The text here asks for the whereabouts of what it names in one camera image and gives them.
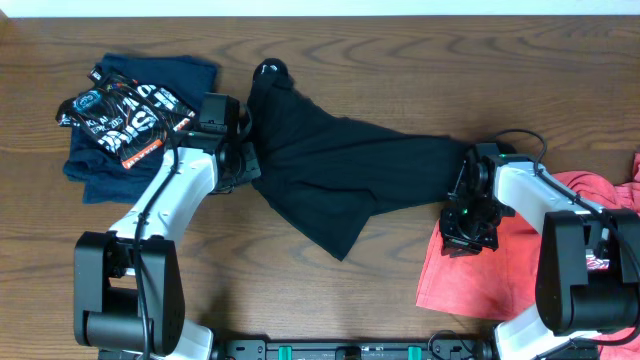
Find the black t-shirt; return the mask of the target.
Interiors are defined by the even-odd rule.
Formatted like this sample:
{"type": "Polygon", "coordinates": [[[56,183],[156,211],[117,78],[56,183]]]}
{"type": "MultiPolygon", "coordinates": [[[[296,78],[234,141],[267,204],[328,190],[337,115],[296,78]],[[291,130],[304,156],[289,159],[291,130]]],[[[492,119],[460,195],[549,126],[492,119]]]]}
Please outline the black t-shirt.
{"type": "Polygon", "coordinates": [[[370,217],[446,200],[467,143],[335,117],[268,58],[248,98],[261,169],[254,188],[294,228],[337,260],[370,217]]]}

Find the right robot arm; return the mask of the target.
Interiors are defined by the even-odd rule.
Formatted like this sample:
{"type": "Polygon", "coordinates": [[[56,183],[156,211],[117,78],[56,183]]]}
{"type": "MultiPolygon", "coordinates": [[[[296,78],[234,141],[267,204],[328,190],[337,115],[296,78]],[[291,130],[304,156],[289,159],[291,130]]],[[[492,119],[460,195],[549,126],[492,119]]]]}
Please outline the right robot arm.
{"type": "Polygon", "coordinates": [[[583,198],[539,158],[495,142],[468,148],[441,213],[442,253],[498,248],[498,226],[521,216],[541,236],[535,303],[497,325],[480,359],[595,359],[639,335],[639,217],[583,198]]]}

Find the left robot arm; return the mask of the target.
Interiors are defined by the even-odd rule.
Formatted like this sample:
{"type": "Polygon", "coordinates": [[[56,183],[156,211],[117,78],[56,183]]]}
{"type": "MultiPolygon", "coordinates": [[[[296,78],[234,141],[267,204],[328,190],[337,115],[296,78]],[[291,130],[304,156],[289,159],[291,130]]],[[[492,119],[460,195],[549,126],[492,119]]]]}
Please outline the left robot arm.
{"type": "Polygon", "coordinates": [[[209,195],[255,179],[246,105],[205,105],[192,130],[171,130],[163,163],[133,207],[74,248],[73,335],[101,356],[211,359],[215,334],[185,315],[177,250],[209,195]]]}

